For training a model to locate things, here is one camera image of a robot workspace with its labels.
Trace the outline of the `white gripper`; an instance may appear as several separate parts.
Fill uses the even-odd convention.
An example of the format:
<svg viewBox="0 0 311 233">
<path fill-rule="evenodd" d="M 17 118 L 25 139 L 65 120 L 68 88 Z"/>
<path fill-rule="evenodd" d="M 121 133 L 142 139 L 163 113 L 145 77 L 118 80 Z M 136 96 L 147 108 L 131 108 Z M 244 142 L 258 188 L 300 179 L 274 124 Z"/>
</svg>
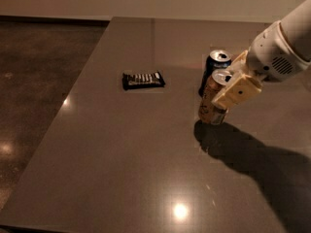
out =
<svg viewBox="0 0 311 233">
<path fill-rule="evenodd" d="M 234 75 L 213 98 L 215 107 L 226 110 L 261 93 L 261 81 L 244 74 L 247 66 L 269 82 L 282 82 L 307 70 L 310 67 L 310 27 L 286 29 L 279 20 L 258 34 L 249 51 L 242 51 L 226 68 Z"/>
</svg>

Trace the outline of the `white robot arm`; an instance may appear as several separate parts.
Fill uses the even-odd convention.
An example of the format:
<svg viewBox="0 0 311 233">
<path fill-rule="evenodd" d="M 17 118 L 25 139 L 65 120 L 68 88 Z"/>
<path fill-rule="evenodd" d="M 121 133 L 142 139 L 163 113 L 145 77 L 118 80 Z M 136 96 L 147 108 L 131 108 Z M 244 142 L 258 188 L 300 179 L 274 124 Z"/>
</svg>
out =
<svg viewBox="0 0 311 233">
<path fill-rule="evenodd" d="M 232 77 L 212 104 L 229 109 L 261 93 L 264 82 L 283 82 L 311 64 L 311 0 L 263 30 L 227 68 Z"/>
</svg>

